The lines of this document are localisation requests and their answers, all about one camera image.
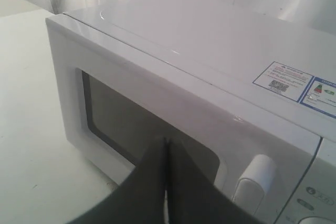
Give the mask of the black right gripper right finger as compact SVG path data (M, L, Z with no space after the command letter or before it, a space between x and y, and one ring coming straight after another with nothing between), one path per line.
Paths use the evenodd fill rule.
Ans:
M177 140L167 144L166 181L170 223L261 223L221 193Z

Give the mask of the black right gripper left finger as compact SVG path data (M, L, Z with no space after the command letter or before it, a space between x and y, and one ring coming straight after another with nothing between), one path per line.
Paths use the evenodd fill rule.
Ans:
M165 137L151 142L111 195L70 223L165 223L167 146Z

